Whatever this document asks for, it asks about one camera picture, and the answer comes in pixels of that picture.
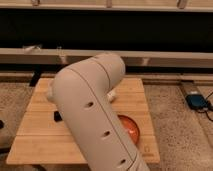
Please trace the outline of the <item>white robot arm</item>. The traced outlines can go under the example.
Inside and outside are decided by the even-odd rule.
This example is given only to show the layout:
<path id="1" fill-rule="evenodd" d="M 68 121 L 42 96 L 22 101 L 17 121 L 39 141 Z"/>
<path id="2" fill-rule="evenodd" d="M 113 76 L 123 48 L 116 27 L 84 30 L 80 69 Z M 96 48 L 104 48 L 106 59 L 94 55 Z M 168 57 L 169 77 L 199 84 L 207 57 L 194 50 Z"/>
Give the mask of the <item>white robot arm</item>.
<path id="1" fill-rule="evenodd" d="M 64 67 L 52 81 L 49 99 L 91 171 L 150 171 L 107 98 L 124 75 L 121 57 L 103 53 Z"/>

